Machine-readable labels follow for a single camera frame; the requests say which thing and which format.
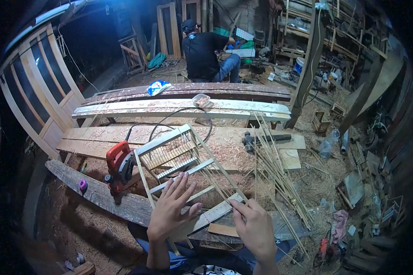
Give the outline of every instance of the pink cloth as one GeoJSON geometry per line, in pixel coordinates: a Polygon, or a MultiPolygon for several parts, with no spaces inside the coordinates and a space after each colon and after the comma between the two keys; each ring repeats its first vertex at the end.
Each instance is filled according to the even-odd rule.
{"type": "Polygon", "coordinates": [[[336,212],[333,217],[337,221],[336,228],[334,231],[332,231],[333,243],[338,243],[338,241],[344,238],[344,236],[346,235],[346,223],[349,214],[344,209],[341,209],[340,211],[336,212]]]}

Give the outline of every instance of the white electrical wire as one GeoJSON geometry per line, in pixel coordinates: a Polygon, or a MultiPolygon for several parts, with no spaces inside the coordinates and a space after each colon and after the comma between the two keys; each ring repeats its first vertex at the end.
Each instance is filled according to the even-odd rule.
{"type": "Polygon", "coordinates": [[[87,77],[81,72],[81,70],[78,68],[77,63],[75,62],[75,60],[73,59],[72,55],[71,55],[70,52],[69,52],[69,48],[67,47],[66,41],[64,41],[64,37],[63,37],[63,43],[64,43],[64,46],[66,47],[67,52],[69,53],[70,58],[72,59],[72,61],[73,61],[73,63],[75,64],[75,66],[77,67],[78,72],[80,72],[80,74],[84,77],[84,79],[85,79],[90,85],[92,85],[93,88],[95,88],[96,91],[100,92],[100,91],[98,90],[98,88],[95,87],[95,85],[93,85],[92,82],[90,82],[90,81],[87,79],[87,77]]]}

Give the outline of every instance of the person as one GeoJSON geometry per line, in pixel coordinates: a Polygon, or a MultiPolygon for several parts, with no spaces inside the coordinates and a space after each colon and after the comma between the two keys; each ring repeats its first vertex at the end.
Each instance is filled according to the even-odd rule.
{"type": "Polygon", "coordinates": [[[187,60],[188,78],[195,83],[222,82],[230,74],[230,83],[240,83],[240,57],[231,54],[220,64],[215,51],[221,51],[227,44],[234,44],[233,38],[216,33],[201,33],[200,25],[192,19],[182,22],[182,31],[187,35],[182,40],[182,49],[187,60]]]}
{"type": "Polygon", "coordinates": [[[176,256],[166,239],[171,232],[181,228],[186,222],[195,218],[203,207],[195,203],[185,213],[181,214],[183,206],[193,195],[196,183],[193,182],[186,190],[188,173],[180,173],[174,180],[170,179],[156,207],[151,213],[146,236],[139,237],[140,228],[134,223],[128,223],[128,229],[138,243],[148,252],[146,267],[136,267],[129,275],[142,274],[265,274],[279,275],[276,262],[296,244],[295,241],[285,241],[276,244],[272,218],[254,199],[246,204],[229,200],[233,206],[233,220],[237,234],[246,247],[227,252],[200,247],[198,242],[191,240],[193,250],[185,242],[176,246],[181,256],[176,256]]]}

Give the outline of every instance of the finger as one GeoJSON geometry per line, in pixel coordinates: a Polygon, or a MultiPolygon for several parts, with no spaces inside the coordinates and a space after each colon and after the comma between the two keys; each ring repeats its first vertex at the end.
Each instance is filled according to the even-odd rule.
{"type": "Polygon", "coordinates": [[[187,181],[188,181],[188,172],[182,173],[181,183],[179,183],[176,190],[171,195],[175,200],[180,198],[180,196],[185,192],[185,188],[187,187],[187,181]]]}
{"type": "Polygon", "coordinates": [[[183,173],[179,173],[179,175],[176,177],[176,179],[174,179],[173,184],[171,184],[170,188],[168,188],[168,191],[166,193],[166,197],[168,198],[169,196],[171,196],[173,194],[173,192],[176,190],[177,186],[179,185],[179,183],[182,180],[182,176],[184,174],[183,173]]]}
{"type": "Polygon", "coordinates": [[[258,203],[257,201],[255,201],[253,198],[249,199],[249,200],[248,200],[248,203],[247,203],[246,205],[247,205],[249,208],[251,208],[252,210],[255,210],[255,211],[258,211],[258,212],[260,212],[260,211],[265,211],[265,210],[263,209],[263,207],[260,206],[259,203],[258,203]]]}
{"type": "Polygon", "coordinates": [[[173,184],[173,182],[174,182],[174,179],[169,179],[167,181],[167,185],[165,185],[164,190],[162,191],[162,194],[160,196],[161,198],[165,196],[165,194],[167,193],[168,189],[170,188],[171,184],[173,184]]]}
{"type": "Polygon", "coordinates": [[[236,200],[229,200],[229,203],[235,208],[237,209],[237,211],[239,211],[243,216],[247,217],[251,216],[253,213],[253,210],[251,208],[249,208],[248,206],[244,205],[241,202],[238,202],[236,200]]]}
{"type": "Polygon", "coordinates": [[[182,221],[187,222],[192,220],[197,216],[197,212],[203,207],[204,205],[200,202],[195,203],[190,209],[182,215],[182,221]]]}
{"type": "Polygon", "coordinates": [[[245,222],[243,221],[242,214],[237,211],[236,208],[233,208],[232,218],[234,219],[234,224],[236,225],[237,234],[240,236],[240,234],[245,232],[245,222]]]}
{"type": "Polygon", "coordinates": [[[182,204],[185,204],[190,197],[194,194],[194,190],[196,189],[197,182],[192,182],[190,187],[182,194],[182,196],[178,199],[182,204]]]}

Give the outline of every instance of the hand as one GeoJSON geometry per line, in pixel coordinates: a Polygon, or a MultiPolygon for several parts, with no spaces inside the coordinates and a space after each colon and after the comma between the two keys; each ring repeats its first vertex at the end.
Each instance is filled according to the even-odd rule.
{"type": "Polygon", "coordinates": [[[179,173],[175,180],[167,181],[162,194],[151,213],[147,235],[150,242],[165,241],[170,232],[194,218],[203,207],[202,203],[194,204],[189,211],[181,214],[182,207],[193,195],[196,183],[185,190],[188,173],[179,173]]]}
{"type": "Polygon", "coordinates": [[[246,205],[236,200],[229,200],[234,207],[233,218],[236,230],[246,247],[254,255],[259,263],[267,263],[274,260],[277,246],[274,239],[272,218],[253,199],[249,199],[246,205]]]}

